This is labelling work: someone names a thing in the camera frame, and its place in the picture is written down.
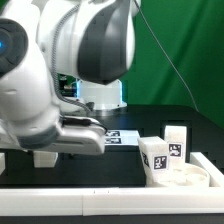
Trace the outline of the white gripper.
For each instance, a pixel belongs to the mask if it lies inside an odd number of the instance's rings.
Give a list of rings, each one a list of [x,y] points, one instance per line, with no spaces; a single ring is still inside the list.
[[[55,139],[50,134],[44,134],[39,140],[32,139],[20,146],[0,119],[0,149],[100,155],[105,150],[106,132],[107,129],[96,119],[63,116],[57,126]]]

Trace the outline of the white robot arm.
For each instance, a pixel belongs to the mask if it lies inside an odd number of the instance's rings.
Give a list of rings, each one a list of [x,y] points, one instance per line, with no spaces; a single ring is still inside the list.
[[[96,109],[120,104],[141,0],[7,0],[0,12],[0,148],[99,155]]]

